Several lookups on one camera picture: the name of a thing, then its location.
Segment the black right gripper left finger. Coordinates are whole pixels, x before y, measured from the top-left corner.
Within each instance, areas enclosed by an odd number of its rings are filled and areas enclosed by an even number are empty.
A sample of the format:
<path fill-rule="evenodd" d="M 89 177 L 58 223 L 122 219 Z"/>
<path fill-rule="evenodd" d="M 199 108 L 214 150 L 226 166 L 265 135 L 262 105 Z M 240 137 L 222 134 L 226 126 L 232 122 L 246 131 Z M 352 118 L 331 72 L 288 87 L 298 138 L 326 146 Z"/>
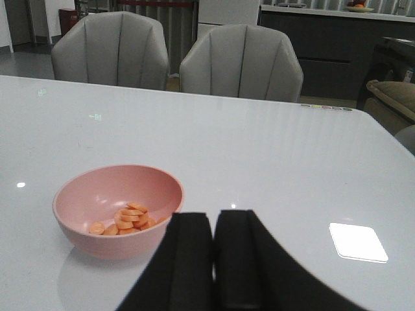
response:
<path fill-rule="evenodd" d="M 213 239 L 204 213 L 175 213 L 118 310 L 212 310 Z"/>

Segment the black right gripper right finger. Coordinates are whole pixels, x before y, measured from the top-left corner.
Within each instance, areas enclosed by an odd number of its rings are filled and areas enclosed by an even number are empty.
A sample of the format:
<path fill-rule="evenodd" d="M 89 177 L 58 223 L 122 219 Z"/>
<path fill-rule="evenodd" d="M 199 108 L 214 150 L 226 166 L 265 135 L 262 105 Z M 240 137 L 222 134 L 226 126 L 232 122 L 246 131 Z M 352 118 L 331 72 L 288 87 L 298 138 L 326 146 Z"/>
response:
<path fill-rule="evenodd" d="M 214 234 L 217 310 L 360 310 L 300 265 L 252 210 L 222 210 Z"/>

